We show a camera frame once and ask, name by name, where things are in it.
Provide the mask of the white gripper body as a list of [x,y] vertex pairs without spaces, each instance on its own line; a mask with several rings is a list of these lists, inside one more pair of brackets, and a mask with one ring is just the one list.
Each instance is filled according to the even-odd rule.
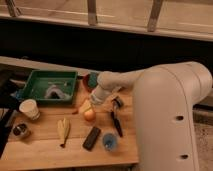
[[101,87],[96,87],[90,94],[90,101],[94,105],[101,105],[110,95],[110,92]]

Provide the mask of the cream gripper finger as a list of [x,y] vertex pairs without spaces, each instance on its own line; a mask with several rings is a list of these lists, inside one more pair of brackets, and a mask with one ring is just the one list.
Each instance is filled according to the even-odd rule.
[[78,112],[80,114],[84,114],[85,112],[92,112],[92,111],[93,111],[93,108],[88,99],[86,99],[78,109]]

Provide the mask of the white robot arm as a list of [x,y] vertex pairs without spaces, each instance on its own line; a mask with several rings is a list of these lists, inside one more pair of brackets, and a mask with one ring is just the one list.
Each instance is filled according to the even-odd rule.
[[203,64],[161,64],[99,74],[89,100],[100,105],[118,87],[133,89],[133,114],[141,171],[199,171],[193,106],[210,93],[213,77]]

